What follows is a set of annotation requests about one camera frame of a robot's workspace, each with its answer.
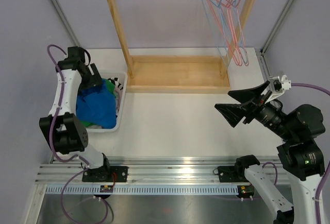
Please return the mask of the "black white striped tank top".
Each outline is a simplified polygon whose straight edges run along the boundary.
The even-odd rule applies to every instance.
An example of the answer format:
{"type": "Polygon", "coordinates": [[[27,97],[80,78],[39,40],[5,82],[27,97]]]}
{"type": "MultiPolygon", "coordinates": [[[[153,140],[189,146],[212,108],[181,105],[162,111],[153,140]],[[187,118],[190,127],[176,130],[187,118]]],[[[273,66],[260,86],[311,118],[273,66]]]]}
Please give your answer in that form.
{"type": "Polygon", "coordinates": [[[112,92],[116,93],[116,96],[121,98],[124,88],[123,85],[119,82],[119,78],[118,77],[108,78],[108,81],[112,84],[112,87],[110,87],[112,89],[112,92]]]}

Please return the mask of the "pink hanger of grey top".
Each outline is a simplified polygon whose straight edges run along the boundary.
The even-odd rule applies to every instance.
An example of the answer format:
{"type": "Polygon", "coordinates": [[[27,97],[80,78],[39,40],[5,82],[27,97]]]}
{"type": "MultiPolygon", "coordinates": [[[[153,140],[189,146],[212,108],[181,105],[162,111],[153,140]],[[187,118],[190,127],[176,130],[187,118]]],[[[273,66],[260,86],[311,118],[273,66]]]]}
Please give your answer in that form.
{"type": "Polygon", "coordinates": [[[222,0],[220,13],[226,22],[225,32],[228,47],[228,58],[233,60],[236,66],[243,65],[243,55],[238,46],[238,39],[234,28],[233,14],[236,15],[237,23],[240,26],[240,20],[238,17],[238,5],[240,0],[222,0]]]}

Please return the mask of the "grey tank top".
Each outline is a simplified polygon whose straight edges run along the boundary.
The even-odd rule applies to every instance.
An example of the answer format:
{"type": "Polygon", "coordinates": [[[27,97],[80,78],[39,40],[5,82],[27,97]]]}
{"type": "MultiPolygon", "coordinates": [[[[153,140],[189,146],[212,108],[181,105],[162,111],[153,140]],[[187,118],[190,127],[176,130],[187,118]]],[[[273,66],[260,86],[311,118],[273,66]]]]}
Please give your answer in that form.
{"type": "Polygon", "coordinates": [[[114,90],[113,94],[115,96],[115,101],[116,101],[116,115],[118,115],[119,110],[120,110],[120,106],[121,106],[121,100],[122,100],[122,97],[123,97],[123,91],[114,90]]]}

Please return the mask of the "pink hanger of striped top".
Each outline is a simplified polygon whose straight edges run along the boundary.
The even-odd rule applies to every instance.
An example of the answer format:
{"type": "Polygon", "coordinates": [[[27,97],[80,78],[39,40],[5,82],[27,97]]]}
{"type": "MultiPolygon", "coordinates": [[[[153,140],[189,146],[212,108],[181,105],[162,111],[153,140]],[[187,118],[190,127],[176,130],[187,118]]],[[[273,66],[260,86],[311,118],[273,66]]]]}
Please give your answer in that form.
{"type": "MultiPolygon", "coordinates": [[[[238,17],[239,17],[239,20],[240,20],[239,5],[238,5],[238,17]]],[[[241,22],[240,22],[240,26],[238,25],[237,18],[236,18],[235,14],[233,14],[233,18],[234,18],[234,28],[235,28],[235,32],[236,32],[237,39],[238,39],[238,46],[239,46],[240,51],[243,55],[243,65],[248,66],[249,65],[249,59],[248,59],[247,51],[246,51],[245,45],[244,45],[244,36],[243,36],[242,25],[241,25],[241,22]]]]}

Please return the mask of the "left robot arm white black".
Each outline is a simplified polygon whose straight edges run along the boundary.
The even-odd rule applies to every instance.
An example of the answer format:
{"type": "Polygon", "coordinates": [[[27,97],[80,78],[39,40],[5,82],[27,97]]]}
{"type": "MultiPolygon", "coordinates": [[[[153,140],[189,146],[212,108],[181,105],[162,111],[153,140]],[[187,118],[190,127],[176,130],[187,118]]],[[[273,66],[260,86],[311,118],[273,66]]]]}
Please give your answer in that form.
{"type": "Polygon", "coordinates": [[[65,58],[55,62],[57,88],[48,116],[39,119],[39,127],[55,158],[68,163],[84,163],[84,182],[105,182],[111,178],[107,157],[89,144],[88,133],[76,116],[77,96],[90,88],[100,88],[102,78],[91,63],[90,54],[79,46],[68,47],[65,58]]]}

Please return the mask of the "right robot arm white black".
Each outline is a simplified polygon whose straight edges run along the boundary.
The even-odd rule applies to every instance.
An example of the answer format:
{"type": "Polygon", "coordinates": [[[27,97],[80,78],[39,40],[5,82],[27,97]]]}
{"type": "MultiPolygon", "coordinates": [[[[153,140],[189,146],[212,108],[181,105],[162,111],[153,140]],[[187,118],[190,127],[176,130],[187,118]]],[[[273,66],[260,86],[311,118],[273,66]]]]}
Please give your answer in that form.
{"type": "Polygon", "coordinates": [[[291,185],[292,200],[288,201],[276,188],[254,155],[236,159],[232,166],[219,166],[215,173],[221,182],[234,177],[248,182],[258,191],[273,214],[274,223],[322,223],[326,220],[322,189],[329,176],[321,149],[315,138],[325,132],[321,110],[309,105],[283,112],[279,97],[293,87],[289,81],[270,82],[250,89],[229,91],[235,104],[216,104],[226,121],[235,127],[256,120],[282,139],[278,157],[291,185]]]}

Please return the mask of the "white plastic basket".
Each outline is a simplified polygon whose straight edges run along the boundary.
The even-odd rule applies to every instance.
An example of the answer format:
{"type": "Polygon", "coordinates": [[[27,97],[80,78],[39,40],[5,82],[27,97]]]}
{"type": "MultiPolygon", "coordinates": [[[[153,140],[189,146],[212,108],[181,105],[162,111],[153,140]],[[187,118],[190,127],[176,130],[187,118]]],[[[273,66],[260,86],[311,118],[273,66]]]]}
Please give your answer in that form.
{"type": "Polygon", "coordinates": [[[110,133],[119,128],[128,83],[126,72],[100,71],[103,84],[84,90],[77,96],[76,115],[89,133],[110,133]],[[116,99],[112,92],[112,84],[108,78],[118,77],[123,85],[123,97],[119,114],[116,115],[116,99]]]}

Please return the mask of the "wooden clothes rack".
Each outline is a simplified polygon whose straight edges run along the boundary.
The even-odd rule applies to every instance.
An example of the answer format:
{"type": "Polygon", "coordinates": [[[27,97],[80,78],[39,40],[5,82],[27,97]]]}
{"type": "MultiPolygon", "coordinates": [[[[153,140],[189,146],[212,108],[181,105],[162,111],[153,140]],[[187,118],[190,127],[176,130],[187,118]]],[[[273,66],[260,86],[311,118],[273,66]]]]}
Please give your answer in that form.
{"type": "MultiPolygon", "coordinates": [[[[255,0],[245,0],[240,14],[244,28],[255,0]]],[[[127,65],[132,93],[226,94],[228,69],[214,55],[131,55],[116,0],[107,0],[127,65]]]]}

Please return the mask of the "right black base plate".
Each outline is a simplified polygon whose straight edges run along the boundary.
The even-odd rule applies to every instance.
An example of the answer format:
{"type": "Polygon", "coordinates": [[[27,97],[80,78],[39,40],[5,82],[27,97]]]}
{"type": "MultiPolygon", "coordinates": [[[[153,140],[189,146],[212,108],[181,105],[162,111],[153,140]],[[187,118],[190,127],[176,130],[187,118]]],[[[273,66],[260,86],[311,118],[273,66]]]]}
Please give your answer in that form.
{"type": "Polygon", "coordinates": [[[219,177],[221,183],[249,183],[244,176],[244,170],[235,166],[218,166],[212,172],[219,177]]]}

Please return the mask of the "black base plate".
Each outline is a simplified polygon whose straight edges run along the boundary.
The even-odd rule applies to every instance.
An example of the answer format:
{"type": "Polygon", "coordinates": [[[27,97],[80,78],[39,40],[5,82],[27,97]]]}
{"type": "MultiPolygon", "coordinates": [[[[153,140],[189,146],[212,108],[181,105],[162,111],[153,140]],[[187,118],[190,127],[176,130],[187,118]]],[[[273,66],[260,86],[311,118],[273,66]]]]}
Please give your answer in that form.
{"type": "Polygon", "coordinates": [[[127,166],[110,166],[109,169],[100,167],[96,169],[89,169],[82,176],[82,182],[127,182],[128,176],[127,166]]]}
{"type": "Polygon", "coordinates": [[[212,172],[219,177],[221,183],[249,183],[244,176],[244,170],[235,166],[218,166],[212,172]]]}

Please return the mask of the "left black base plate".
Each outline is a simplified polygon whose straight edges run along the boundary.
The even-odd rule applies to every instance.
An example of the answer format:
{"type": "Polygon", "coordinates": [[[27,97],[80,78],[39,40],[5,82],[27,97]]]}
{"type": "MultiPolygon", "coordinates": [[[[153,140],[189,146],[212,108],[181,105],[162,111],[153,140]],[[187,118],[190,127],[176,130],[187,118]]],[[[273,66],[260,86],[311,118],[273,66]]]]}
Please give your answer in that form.
{"type": "Polygon", "coordinates": [[[127,166],[110,166],[109,169],[100,167],[96,169],[89,169],[82,176],[82,182],[127,182],[128,176],[127,166]]]}

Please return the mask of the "aluminium rail frame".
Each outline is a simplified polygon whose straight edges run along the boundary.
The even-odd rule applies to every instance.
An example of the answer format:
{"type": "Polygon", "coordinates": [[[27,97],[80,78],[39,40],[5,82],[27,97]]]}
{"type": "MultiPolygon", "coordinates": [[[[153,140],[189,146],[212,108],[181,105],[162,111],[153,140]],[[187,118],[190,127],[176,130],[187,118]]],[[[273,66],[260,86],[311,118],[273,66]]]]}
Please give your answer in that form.
{"type": "Polygon", "coordinates": [[[212,184],[213,169],[253,154],[277,161],[281,140],[258,122],[232,128],[214,108],[225,94],[126,92],[114,132],[90,133],[112,164],[128,166],[131,184],[212,184]]]}

